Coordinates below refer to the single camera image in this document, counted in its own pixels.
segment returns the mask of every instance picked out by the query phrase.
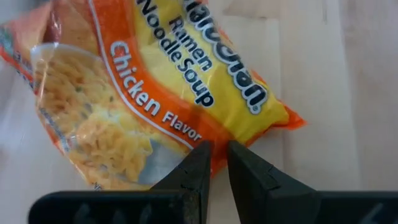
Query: wooden table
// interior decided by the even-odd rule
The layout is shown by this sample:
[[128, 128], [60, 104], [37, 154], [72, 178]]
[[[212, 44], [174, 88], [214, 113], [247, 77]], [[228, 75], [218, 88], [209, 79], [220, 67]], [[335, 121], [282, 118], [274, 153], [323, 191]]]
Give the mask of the wooden table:
[[[3, 1], [0, 22], [28, 2]], [[398, 188], [396, 1], [210, 0], [210, 8], [245, 62], [308, 120], [268, 133], [253, 151], [316, 189]], [[41, 195], [88, 187], [52, 146], [22, 79], [1, 64], [0, 76], [0, 217], [25, 223]], [[210, 223], [239, 223], [226, 170], [211, 183], [209, 209]]]

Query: instant noodle package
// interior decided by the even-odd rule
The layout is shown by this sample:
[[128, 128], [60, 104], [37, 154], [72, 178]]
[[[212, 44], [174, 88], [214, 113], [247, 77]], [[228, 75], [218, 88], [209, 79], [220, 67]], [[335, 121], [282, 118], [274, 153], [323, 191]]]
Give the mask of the instant noodle package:
[[55, 0], [0, 26], [51, 140], [97, 189], [148, 189], [204, 140], [226, 146], [303, 120], [245, 66], [195, 0]]

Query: orange packaging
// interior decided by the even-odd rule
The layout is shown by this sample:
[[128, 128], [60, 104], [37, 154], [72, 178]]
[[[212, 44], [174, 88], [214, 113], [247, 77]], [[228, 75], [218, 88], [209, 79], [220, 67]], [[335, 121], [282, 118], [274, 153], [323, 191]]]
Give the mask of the orange packaging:
[[304, 124], [195, 0], [51, 1], [0, 26], [0, 55], [97, 189], [148, 189], [204, 140], [215, 174], [229, 140]]

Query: white surface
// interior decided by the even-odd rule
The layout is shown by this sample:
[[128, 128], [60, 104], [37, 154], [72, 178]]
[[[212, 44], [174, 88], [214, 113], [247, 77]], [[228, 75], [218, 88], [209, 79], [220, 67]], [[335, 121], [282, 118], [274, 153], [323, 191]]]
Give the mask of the white surface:
[[[393, 60], [385, 63], [380, 60], [377, 61], [378, 67], [372, 67], [375, 58], [385, 54], [391, 58], [398, 57], [396, 48], [373, 50], [378, 42], [391, 44], [393, 39], [385, 40], [381, 35], [373, 35], [362, 42], [352, 43], [369, 28], [365, 23], [358, 30], [344, 25], [342, 33], [341, 23], [350, 24], [350, 20], [346, 21], [345, 4], [345, 19], [340, 19], [340, 6], [336, 0], [280, 0], [278, 13], [275, 10], [272, 13], [256, 11], [261, 17], [271, 13], [273, 19], [224, 16], [226, 9], [234, 9], [226, 12], [228, 15], [236, 13], [238, 7], [230, 7], [231, 2], [236, 4], [237, 1], [210, 0], [212, 12], [221, 27], [236, 44], [246, 63], [308, 121], [308, 126], [298, 131], [268, 133], [253, 145], [253, 151], [316, 189], [397, 189], [398, 180], [394, 177], [397, 158], [394, 155], [397, 152], [394, 146], [398, 128], [394, 119], [396, 97], [392, 83], [398, 69], [383, 71], [384, 83], [371, 82], [372, 87], [388, 87], [381, 92], [383, 95], [376, 95], [373, 100], [378, 103], [372, 104], [377, 106], [376, 111], [366, 110], [368, 93], [366, 85], [361, 82], [372, 81], [372, 74], [377, 73], [373, 69], [380, 70], [394, 64]], [[24, 0], [3, 0], [0, 22], [16, 17], [18, 12], [29, 7]], [[358, 7], [356, 19], [369, 17], [370, 12], [374, 12], [370, 10], [373, 7], [369, 4], [365, 8]], [[392, 4], [381, 4], [380, 7], [376, 10], [379, 14], [383, 14], [383, 7], [393, 8]], [[390, 17], [383, 17], [379, 22], [396, 19], [392, 16], [392, 9], [387, 12]], [[367, 51], [360, 51], [360, 44], [368, 46]], [[362, 62], [358, 55], [369, 52], [375, 54]], [[367, 71], [367, 78], [360, 75], [358, 70], [361, 69]], [[378, 145], [383, 147], [380, 151], [374, 149]], [[35, 115], [34, 97], [28, 87], [11, 69], [0, 63], [2, 223], [25, 223], [29, 206], [36, 198], [57, 190], [74, 189], [87, 189], [87, 186], [52, 146]], [[227, 170], [211, 182], [209, 219], [210, 223], [239, 223]]]

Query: plastic wrapper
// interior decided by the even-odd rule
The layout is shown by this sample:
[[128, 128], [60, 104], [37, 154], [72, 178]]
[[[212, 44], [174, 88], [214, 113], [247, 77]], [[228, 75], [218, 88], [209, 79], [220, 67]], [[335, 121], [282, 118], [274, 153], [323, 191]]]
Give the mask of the plastic wrapper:
[[148, 189], [204, 140], [215, 174], [229, 140], [304, 124], [194, 0], [50, 1], [0, 26], [0, 54], [96, 189]]

